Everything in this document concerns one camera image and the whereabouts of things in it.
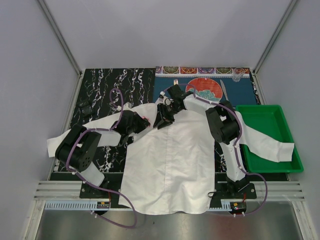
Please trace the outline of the pink flower brooch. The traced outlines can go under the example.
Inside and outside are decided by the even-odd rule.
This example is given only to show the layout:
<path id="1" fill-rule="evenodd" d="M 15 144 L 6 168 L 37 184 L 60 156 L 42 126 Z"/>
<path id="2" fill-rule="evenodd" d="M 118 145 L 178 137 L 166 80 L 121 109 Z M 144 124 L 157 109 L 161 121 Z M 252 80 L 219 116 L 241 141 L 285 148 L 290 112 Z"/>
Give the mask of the pink flower brooch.
<path id="1" fill-rule="evenodd" d="M 150 122 L 150 119 L 148 117 L 146 117 L 146 116 L 143 116 L 142 119 L 144 119 L 145 121 Z"/>

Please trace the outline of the white button-up shirt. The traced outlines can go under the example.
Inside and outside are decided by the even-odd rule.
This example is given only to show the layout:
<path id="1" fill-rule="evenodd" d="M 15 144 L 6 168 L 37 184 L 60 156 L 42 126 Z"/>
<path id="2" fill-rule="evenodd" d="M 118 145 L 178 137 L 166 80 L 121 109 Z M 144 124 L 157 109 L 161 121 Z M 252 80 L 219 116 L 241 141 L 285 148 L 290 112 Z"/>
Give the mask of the white button-up shirt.
<path id="1" fill-rule="evenodd" d="M 182 110 L 175 123 L 134 133 L 120 193 L 140 214 L 202 214 L 215 189 L 215 140 L 207 118 Z"/>

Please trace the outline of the black display frame box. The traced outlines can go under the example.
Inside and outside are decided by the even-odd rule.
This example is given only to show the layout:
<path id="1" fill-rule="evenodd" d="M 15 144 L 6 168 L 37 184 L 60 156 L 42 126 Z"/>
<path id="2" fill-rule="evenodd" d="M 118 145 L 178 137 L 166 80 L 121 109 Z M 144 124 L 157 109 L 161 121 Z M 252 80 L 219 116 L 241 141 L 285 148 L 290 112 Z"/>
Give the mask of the black display frame box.
<path id="1" fill-rule="evenodd" d="M 78 104 L 79 110 L 84 118 L 93 114 L 93 107 L 89 100 L 83 100 Z"/>

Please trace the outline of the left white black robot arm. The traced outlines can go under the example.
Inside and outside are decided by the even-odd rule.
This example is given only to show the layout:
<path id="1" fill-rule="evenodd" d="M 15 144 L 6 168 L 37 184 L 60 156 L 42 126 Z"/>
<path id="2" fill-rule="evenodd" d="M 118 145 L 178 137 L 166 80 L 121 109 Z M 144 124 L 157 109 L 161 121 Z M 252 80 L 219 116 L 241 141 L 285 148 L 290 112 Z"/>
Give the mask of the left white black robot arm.
<path id="1" fill-rule="evenodd" d="M 76 124 L 62 138 L 54 156 L 73 174 L 79 174 L 81 180 L 92 184 L 90 192 L 95 197 L 103 198 L 108 186 L 103 182 L 105 176 L 93 163 L 97 148 L 122 146 L 132 134 L 139 134 L 150 125 L 146 117 L 132 110 L 121 112 L 119 119 L 107 128 Z"/>

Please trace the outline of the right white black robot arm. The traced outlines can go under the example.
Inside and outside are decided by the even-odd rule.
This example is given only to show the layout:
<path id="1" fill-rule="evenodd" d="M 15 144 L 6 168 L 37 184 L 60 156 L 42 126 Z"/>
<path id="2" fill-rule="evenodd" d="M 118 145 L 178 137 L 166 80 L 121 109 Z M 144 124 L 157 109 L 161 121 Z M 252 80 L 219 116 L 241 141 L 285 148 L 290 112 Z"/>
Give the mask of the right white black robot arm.
<path id="1" fill-rule="evenodd" d="M 194 111 L 206 117 L 210 134 L 223 151 L 228 195 L 235 199 L 243 195 L 249 184 L 240 151 L 243 130 L 231 103 L 227 100 L 207 100 L 198 96 L 195 90 L 182 91 L 176 84 L 162 91 L 156 104 L 157 115 L 153 127 L 157 129 L 173 124 L 174 115 L 182 110 Z"/>

